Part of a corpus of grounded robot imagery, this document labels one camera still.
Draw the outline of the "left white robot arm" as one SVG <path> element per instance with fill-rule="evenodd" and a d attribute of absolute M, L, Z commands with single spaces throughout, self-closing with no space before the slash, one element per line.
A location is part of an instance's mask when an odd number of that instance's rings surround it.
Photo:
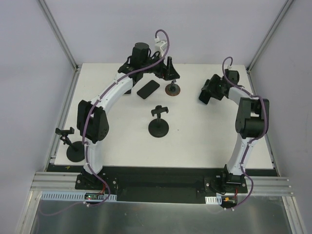
<path fill-rule="evenodd" d="M 151 53 L 148 44 L 137 42 L 126 62 L 120 66 L 113 81 L 90 101 L 82 100 L 78 104 L 77 129 L 82 137 L 85 150 L 84 170 L 89 173 L 86 184 L 93 190 L 103 184 L 102 176 L 98 175 L 103 165 L 99 162 L 99 143 L 109 131 L 107 114 L 119 98 L 130 91 L 144 74 L 154 74 L 165 81 L 179 79 L 174 69 L 172 58 L 166 56 L 169 42 L 160 40 L 155 44 L 156 51 Z"/>

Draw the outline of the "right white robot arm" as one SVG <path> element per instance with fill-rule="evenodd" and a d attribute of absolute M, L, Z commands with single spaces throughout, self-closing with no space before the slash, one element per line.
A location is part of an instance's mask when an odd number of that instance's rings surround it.
<path fill-rule="evenodd" d="M 210 99 L 227 98 L 238 105 L 235 119 L 237 140 L 228 163 L 219 177 L 211 181 L 222 193 L 231 192 L 245 182 L 245 167 L 259 139 L 268 131 L 270 102 L 257 97 L 238 85 L 239 72 L 226 69 L 223 77 L 214 74 L 201 88 L 199 100 L 208 104 Z"/>

